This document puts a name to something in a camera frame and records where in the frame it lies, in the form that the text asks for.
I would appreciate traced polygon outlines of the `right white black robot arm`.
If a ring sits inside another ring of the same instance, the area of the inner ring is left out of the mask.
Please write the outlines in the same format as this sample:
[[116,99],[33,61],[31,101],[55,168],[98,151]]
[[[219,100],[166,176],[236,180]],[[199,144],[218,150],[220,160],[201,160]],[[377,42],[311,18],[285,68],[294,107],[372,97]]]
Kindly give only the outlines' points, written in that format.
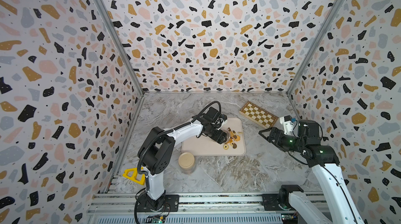
[[316,176],[329,207],[327,218],[307,197],[298,185],[282,185],[277,203],[284,210],[295,210],[308,224],[362,224],[363,219],[347,189],[339,159],[330,146],[321,144],[323,129],[315,121],[297,122],[297,135],[289,135],[291,121],[282,123],[284,130],[271,127],[259,135],[280,151],[299,153]]

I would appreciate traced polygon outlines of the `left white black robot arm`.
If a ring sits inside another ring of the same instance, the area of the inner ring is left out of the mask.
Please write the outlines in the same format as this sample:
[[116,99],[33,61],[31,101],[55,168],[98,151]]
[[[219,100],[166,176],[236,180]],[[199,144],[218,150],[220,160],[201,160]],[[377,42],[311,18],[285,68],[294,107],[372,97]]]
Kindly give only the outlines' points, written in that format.
[[201,136],[209,137],[217,144],[227,141],[228,134],[221,129],[227,121],[227,116],[220,108],[213,108],[213,104],[221,106],[218,101],[213,101],[191,120],[177,127],[169,129],[154,127],[149,132],[137,153],[139,161],[136,175],[141,176],[145,182],[145,190],[136,201],[138,210],[166,209],[168,200],[164,187],[164,170],[168,167],[177,144]]

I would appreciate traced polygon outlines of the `cookie jar with beige lid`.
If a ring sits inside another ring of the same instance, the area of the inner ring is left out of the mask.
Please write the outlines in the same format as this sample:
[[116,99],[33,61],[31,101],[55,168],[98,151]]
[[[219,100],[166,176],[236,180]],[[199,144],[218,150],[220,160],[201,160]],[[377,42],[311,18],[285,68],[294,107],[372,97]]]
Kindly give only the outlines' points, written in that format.
[[178,164],[184,174],[191,174],[196,168],[196,160],[193,154],[185,152],[182,153],[178,159]]

